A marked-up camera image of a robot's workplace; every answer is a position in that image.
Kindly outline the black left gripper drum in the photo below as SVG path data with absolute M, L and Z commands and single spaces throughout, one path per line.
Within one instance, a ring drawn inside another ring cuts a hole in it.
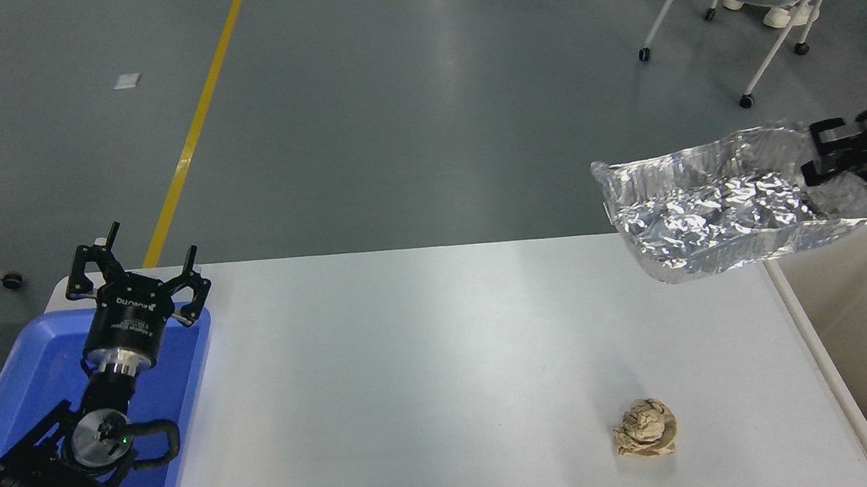
M 139 356 L 159 354 L 176 291 L 160 279 L 129 273 L 80 292 L 81 299 L 97 303 L 84 344 L 86 360 L 124 350 Z

